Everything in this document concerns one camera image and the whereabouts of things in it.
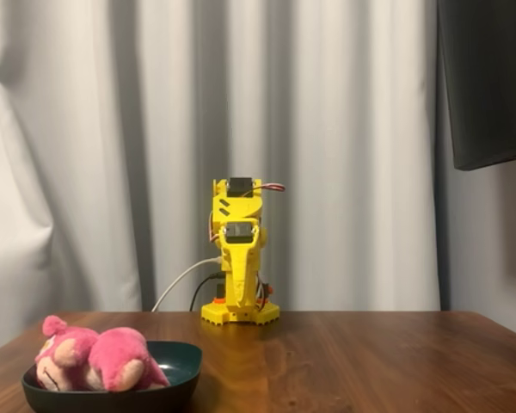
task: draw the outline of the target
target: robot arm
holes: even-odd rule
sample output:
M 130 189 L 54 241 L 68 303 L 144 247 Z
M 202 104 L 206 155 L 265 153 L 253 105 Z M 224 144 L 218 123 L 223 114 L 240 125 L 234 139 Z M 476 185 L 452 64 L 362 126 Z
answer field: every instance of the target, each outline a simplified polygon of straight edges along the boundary
M 203 306 L 201 315 L 215 324 L 246 321 L 264 324 L 279 317 L 271 303 L 258 308 L 256 276 L 266 230 L 261 226 L 261 189 L 284 190 L 279 184 L 231 178 L 212 184 L 211 241 L 221 250 L 225 296 Z

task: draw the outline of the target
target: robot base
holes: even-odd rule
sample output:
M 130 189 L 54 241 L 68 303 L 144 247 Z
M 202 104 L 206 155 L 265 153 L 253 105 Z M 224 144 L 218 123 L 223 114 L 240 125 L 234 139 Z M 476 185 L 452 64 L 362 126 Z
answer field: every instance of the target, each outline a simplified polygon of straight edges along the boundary
M 257 308 L 250 311 L 244 308 L 230 311 L 226 304 L 218 303 L 203 305 L 200 311 L 203 319 L 216 325 L 225 323 L 254 323 L 263 325 L 277 320 L 279 314 L 279 306 L 272 303 L 266 303 L 261 311 Z

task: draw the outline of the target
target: white curtain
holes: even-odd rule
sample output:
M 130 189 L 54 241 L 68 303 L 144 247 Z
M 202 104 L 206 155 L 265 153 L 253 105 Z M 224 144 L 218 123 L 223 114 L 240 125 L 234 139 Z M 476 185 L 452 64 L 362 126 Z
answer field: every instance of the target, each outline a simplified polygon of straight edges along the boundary
M 435 13 L 0 0 L 0 344 L 58 310 L 149 309 L 217 254 L 229 176 L 287 186 L 265 194 L 262 263 L 283 309 L 438 309 Z

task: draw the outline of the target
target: white cable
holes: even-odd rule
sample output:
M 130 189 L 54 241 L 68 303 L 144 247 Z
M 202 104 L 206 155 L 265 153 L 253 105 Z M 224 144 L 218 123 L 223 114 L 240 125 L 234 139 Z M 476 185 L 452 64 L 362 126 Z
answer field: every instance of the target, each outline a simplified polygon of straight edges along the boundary
M 256 273 L 256 280 L 258 281 L 258 291 L 257 295 L 262 296 L 264 298 L 264 283 L 261 282 L 260 273 Z
M 217 256 L 216 258 L 208 258 L 206 260 L 203 260 L 203 261 L 199 261 L 197 262 L 196 264 L 192 265 L 191 267 L 189 267 L 188 269 L 186 269 L 183 273 L 181 273 L 181 275 L 176 278 L 172 284 L 169 285 L 169 287 L 164 290 L 164 293 L 163 295 L 161 295 L 161 298 L 158 299 L 157 303 L 155 304 L 155 306 L 153 307 L 153 310 L 151 310 L 151 312 L 156 312 L 158 310 L 158 306 L 163 302 L 164 298 L 166 297 L 166 295 L 170 292 L 170 290 L 172 288 L 174 288 L 174 286 L 183 278 L 185 277 L 187 274 L 189 274 L 191 271 L 193 271 L 194 269 L 196 269 L 197 267 L 200 267 L 201 265 L 204 265 L 204 264 L 207 264 L 207 263 L 215 263 L 215 264 L 221 264 L 222 263 L 222 257 L 221 256 Z

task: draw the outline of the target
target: bowl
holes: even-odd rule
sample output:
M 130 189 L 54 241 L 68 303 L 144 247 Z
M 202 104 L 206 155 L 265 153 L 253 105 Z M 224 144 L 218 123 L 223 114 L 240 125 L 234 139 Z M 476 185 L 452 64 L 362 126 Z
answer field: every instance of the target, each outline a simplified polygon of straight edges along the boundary
M 36 381 L 36 366 L 21 382 L 36 413 L 167 413 L 179 411 L 191 398 L 200 375 L 202 351 L 186 342 L 147 342 L 150 354 L 170 382 L 162 389 L 141 391 L 48 391 Z

